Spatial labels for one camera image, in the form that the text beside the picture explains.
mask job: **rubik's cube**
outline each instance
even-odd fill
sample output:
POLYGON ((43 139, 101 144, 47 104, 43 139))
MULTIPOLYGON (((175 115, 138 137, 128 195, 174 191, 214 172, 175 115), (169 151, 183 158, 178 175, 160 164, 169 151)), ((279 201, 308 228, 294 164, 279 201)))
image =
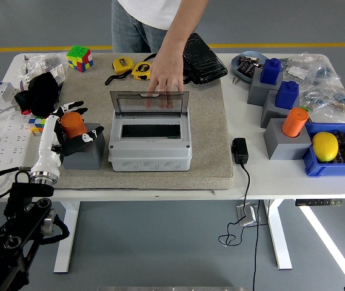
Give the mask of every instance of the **rubik's cube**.
POLYGON ((93 65, 92 54, 87 47, 74 45, 66 57, 70 67, 82 73, 93 65))
POLYGON ((41 136, 45 124, 45 118, 31 117, 28 121, 28 126, 31 128, 35 136, 41 136))

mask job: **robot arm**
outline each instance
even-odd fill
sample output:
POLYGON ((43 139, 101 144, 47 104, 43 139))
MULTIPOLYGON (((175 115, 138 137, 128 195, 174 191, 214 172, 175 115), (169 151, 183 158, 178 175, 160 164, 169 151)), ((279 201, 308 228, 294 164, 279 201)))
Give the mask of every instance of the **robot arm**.
MULTIPOLYGON (((76 136, 63 142, 60 119, 68 111, 83 105, 83 101, 68 103, 53 112, 46 120, 39 145, 38 162, 30 169, 12 168, 0 171, 0 176, 18 170, 15 182, 0 198, 9 193, 4 210, 7 222, 0 227, 0 291, 17 291, 28 284, 28 270, 40 245, 56 243, 69 236, 67 226, 51 209, 51 197, 54 185, 59 179, 58 167, 62 156, 71 155, 87 146, 103 131, 103 127, 76 136), (17 182, 19 173, 28 176, 28 183, 17 182), (33 197, 42 197, 32 202, 33 197), (53 226, 58 226, 62 233, 51 238, 53 226), (28 254, 23 248, 33 241, 28 254)), ((83 114, 87 109, 75 109, 83 114)))

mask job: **gray felt mat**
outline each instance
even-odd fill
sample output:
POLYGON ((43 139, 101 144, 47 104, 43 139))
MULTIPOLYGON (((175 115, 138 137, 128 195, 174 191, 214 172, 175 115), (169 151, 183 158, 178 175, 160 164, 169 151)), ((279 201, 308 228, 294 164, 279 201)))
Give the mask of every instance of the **gray felt mat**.
MULTIPOLYGON (((114 53, 92 53, 94 64, 84 73, 69 68, 61 92, 60 104, 83 100, 89 110, 85 122, 98 122, 105 127, 106 146, 101 170, 68 170, 60 167, 58 189, 228 189, 233 181, 229 134, 220 80, 205 85, 186 84, 190 92, 189 111, 193 158, 187 172, 114 172, 108 162, 108 144, 113 118, 110 91, 146 91, 149 82, 131 75, 105 80, 114 71, 114 53)), ((147 54, 126 54, 133 62, 147 54)))

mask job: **white table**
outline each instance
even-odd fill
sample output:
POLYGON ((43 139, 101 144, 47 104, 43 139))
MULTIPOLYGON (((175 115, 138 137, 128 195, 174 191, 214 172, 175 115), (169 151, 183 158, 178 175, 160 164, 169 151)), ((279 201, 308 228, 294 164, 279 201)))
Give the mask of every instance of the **white table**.
MULTIPOLYGON (((262 107, 247 104, 249 85, 240 81, 232 84, 235 76, 230 62, 237 54, 219 54, 219 58, 228 67, 229 74, 221 78, 223 97, 226 108, 230 143, 233 138, 246 138, 249 160, 246 169, 251 176, 247 199, 263 199, 269 219, 273 247, 279 269, 291 269, 286 239, 281 225, 278 206, 284 199, 324 199, 345 198, 345 176, 309 178, 304 171, 303 160, 271 161, 268 159, 263 132, 260 128, 262 107)), ((267 54, 268 58, 286 58, 290 55, 267 54)), ((22 68, 24 54, 15 56, 4 82, 11 82, 19 87, 18 70, 22 68)), ((0 115, 0 137, 8 113, 0 115)), ((319 122, 330 122, 321 118, 319 122)), ((57 190, 52 201, 60 201, 66 209, 64 222, 70 230, 70 237, 61 241, 54 272, 67 272, 75 233, 78 209, 81 201, 158 201, 158 200, 234 200, 243 199, 247 184, 246 174, 239 165, 233 166, 234 183, 229 190, 57 190)), ((10 187, 10 181, 0 179, 0 193, 10 187)))

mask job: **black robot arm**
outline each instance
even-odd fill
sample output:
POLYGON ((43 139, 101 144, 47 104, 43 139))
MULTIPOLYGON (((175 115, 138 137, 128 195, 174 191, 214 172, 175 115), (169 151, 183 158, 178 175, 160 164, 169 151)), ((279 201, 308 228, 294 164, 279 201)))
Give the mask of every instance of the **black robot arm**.
POLYGON ((40 245, 56 243, 69 236, 67 226, 51 209, 51 200, 32 196, 52 196, 53 187, 45 184, 13 183, 4 214, 7 222, 0 227, 0 291, 17 291, 29 283, 28 270, 40 245), (51 238, 53 226, 62 233, 51 238), (23 248, 32 245, 24 256, 23 248))

